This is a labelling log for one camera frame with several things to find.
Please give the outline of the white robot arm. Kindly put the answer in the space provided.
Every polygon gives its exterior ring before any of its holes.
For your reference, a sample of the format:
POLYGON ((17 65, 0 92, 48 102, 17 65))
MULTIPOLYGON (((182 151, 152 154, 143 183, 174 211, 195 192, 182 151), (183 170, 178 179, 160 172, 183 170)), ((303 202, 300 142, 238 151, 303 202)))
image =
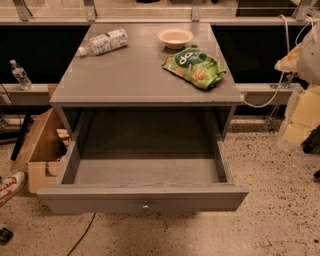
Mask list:
POLYGON ((294 72, 309 86, 293 93, 288 101, 285 121, 279 131, 278 145, 283 150, 300 146, 320 125, 320 22, 286 56, 275 69, 294 72))

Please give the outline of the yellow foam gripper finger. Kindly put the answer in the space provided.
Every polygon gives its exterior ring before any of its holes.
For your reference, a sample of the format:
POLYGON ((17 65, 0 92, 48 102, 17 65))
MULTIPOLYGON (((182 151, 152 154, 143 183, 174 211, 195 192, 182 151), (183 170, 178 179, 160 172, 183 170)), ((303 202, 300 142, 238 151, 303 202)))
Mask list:
POLYGON ((320 125, 320 86, 311 84, 289 98, 285 120, 278 133, 277 145, 282 150, 300 146, 320 125))

